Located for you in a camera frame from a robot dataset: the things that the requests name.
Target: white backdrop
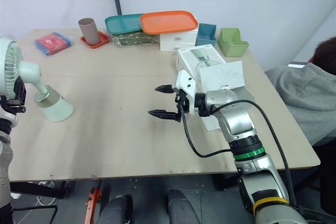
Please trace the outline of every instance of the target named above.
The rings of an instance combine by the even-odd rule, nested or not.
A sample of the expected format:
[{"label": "white backdrop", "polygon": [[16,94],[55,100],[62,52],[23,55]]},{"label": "white backdrop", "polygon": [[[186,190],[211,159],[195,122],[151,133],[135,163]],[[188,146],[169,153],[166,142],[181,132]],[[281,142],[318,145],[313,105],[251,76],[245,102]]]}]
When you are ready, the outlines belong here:
[{"label": "white backdrop", "polygon": [[37,28],[74,28],[84,17],[105,27],[116,15],[114,0],[0,0],[0,37],[22,38]]},{"label": "white backdrop", "polygon": [[199,22],[239,27],[267,70],[289,62],[336,6],[336,0],[120,0],[123,14],[184,9]]},{"label": "white backdrop", "polygon": [[336,36],[336,8],[319,27],[316,33],[310,37],[304,47],[295,56],[293,61],[308,61],[314,54],[316,46],[331,37]]},{"label": "white backdrop", "polygon": [[[319,26],[336,7],[336,0],[120,0],[123,14],[185,9],[199,22],[239,27],[250,50],[266,70],[286,63],[304,45],[333,33],[334,25]],[[114,0],[0,0],[0,37],[23,37],[36,28],[78,27],[83,17],[104,19],[116,15]]]}]

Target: teal container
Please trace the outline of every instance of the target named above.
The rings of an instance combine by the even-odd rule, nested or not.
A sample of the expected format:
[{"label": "teal container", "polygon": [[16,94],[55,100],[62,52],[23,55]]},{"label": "teal container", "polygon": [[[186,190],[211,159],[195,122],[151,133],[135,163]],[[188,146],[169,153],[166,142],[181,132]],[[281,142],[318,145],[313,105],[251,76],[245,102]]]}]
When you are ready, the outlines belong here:
[{"label": "teal container", "polygon": [[217,43],[226,57],[242,57],[249,46],[241,40],[239,28],[222,28]]},{"label": "teal container", "polygon": [[195,46],[208,45],[208,44],[215,46],[216,45],[215,34],[216,34],[216,25],[200,23],[198,26],[198,33]]},{"label": "teal container", "polygon": [[105,19],[106,29],[113,35],[141,31],[141,15],[142,14],[129,14],[108,17]]}]

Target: small drawer unit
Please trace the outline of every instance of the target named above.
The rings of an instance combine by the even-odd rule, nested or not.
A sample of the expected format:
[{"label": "small drawer unit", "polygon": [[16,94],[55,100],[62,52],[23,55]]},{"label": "small drawer unit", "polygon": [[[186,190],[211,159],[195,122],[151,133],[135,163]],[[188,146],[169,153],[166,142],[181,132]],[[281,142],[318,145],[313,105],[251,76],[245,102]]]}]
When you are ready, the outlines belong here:
[{"label": "small drawer unit", "polygon": [[179,33],[160,34],[160,51],[176,51],[181,48],[194,47],[198,28]]}]

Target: chair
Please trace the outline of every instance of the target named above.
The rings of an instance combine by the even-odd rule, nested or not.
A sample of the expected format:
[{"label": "chair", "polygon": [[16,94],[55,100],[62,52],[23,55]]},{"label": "chair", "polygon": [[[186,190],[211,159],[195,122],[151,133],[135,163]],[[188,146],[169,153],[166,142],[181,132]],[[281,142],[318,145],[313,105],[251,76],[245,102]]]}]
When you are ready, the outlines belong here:
[{"label": "chair", "polygon": [[[322,209],[330,215],[336,216],[336,139],[328,144],[313,148],[319,156],[321,164],[315,173],[294,188],[295,193],[307,186],[320,191]],[[320,188],[311,185],[317,179],[320,179]]]}]

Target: orange tray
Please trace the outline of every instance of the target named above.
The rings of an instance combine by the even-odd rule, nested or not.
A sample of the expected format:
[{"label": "orange tray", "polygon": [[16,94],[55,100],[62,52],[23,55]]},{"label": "orange tray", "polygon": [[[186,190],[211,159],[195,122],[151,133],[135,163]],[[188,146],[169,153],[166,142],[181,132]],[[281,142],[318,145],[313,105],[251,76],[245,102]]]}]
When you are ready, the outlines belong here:
[{"label": "orange tray", "polygon": [[106,43],[108,43],[110,41],[109,36],[107,36],[106,34],[102,33],[101,31],[98,31],[99,37],[100,37],[100,42],[98,44],[95,45],[90,45],[86,42],[84,36],[80,38],[81,41],[83,41],[86,45],[88,45],[89,47],[91,47],[92,49],[96,49],[98,47],[101,47],[102,45],[105,45]]},{"label": "orange tray", "polygon": [[189,31],[194,30],[198,25],[195,17],[185,10],[146,13],[141,15],[140,22],[142,30],[146,34],[167,34]]}]

